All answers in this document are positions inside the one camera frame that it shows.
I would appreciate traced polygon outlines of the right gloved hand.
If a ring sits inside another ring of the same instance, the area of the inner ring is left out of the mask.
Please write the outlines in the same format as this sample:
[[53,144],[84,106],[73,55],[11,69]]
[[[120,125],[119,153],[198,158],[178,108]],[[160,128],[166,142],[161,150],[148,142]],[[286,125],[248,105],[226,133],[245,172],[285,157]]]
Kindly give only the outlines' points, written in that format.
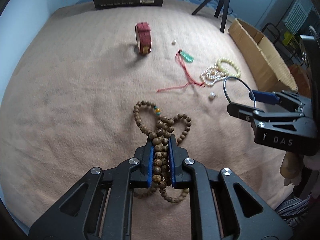
[[284,178],[284,186],[298,185],[302,181],[303,168],[319,171],[319,152],[313,156],[306,156],[286,152],[280,166],[280,174]]

